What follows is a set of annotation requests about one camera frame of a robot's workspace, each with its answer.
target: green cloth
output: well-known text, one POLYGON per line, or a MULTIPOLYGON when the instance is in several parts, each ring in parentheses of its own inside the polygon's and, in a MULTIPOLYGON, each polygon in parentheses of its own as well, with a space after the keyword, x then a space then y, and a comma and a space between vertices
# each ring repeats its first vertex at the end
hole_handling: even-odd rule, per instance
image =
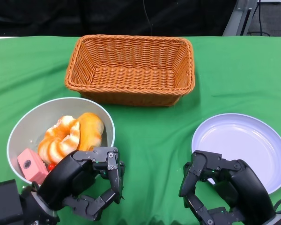
MULTIPOLYGON (((220 113, 256 117, 281 136, 281 37, 190 37, 196 86, 173 107, 104 105, 116 127, 115 146, 126 164, 120 205, 103 212, 98 225, 196 225, 178 197, 183 165, 190 160, 192 135, 205 119, 220 113)), ((6 158, 9 134, 31 108, 79 94, 64 87, 76 37, 21 37, 0 40, 0 182, 16 179, 6 158)), ((87 194, 108 188, 98 179, 87 194)), ((227 206, 206 183, 196 191, 208 209, 227 206)), ((281 199, 281 188, 271 195, 281 199)), ((89 222, 69 208, 63 225, 89 222)))

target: pink toy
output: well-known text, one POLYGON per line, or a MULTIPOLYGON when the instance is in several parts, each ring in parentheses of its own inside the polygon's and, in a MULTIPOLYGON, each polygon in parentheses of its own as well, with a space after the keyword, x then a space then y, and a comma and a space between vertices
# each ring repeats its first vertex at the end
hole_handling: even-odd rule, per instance
POLYGON ((18 162, 25 178, 42 184, 48 171, 41 157, 31 149, 25 149, 19 156, 18 162))

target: red ball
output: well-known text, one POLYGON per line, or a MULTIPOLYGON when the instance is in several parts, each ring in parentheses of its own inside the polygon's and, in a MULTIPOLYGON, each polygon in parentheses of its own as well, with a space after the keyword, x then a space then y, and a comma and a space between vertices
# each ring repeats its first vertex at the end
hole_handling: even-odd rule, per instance
POLYGON ((56 167, 56 165, 54 163, 51 163, 48 165, 48 170, 51 171, 54 169, 54 167, 56 167))

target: black curtain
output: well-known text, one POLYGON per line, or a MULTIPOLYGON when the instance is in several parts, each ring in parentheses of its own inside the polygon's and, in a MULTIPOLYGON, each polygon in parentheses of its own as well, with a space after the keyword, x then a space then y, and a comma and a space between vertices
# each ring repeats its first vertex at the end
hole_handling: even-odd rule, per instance
MULTIPOLYGON (((154 36, 221 36, 236 0, 145 0, 154 36)), ((143 0, 0 0, 0 36, 150 35, 143 0)))

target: wicker basket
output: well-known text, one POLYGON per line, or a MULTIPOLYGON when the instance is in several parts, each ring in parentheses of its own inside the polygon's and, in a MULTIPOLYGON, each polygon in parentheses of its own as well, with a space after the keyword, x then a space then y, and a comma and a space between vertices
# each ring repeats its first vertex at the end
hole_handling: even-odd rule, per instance
POLYGON ((174 105, 194 88, 192 45, 177 37, 83 36, 65 86, 102 104, 174 105))

